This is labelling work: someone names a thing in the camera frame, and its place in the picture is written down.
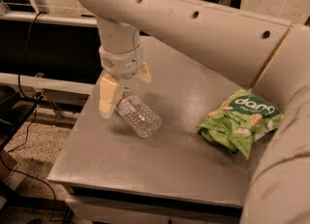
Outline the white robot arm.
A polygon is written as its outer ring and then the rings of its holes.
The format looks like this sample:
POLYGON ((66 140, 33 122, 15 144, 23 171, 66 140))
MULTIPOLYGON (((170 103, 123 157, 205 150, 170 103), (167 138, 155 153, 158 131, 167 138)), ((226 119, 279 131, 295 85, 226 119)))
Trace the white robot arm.
POLYGON ((249 186, 240 224, 309 224, 310 29, 200 0, 78 0, 97 18, 100 54, 118 79, 145 32, 249 88, 285 113, 249 186))

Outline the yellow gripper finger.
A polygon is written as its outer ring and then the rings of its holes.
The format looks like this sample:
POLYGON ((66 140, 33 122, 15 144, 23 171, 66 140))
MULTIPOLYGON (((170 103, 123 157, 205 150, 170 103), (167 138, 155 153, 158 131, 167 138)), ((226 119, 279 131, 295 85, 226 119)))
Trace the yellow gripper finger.
POLYGON ((104 74, 100 80, 99 112, 103 118, 109 119, 114 111, 119 91, 119 81, 110 74, 104 74))
POLYGON ((151 78, 148 66, 145 62, 143 62, 141 66, 139 67, 136 73, 136 76, 146 83, 151 83, 152 78, 151 78))

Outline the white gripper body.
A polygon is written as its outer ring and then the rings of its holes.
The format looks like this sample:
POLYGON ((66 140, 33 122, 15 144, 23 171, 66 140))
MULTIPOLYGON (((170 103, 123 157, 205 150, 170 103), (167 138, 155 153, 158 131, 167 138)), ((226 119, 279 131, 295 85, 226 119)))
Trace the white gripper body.
POLYGON ((103 69, 119 79, 129 79, 140 69, 143 62, 143 49, 137 49, 125 53, 115 54, 99 48, 101 65, 103 69))

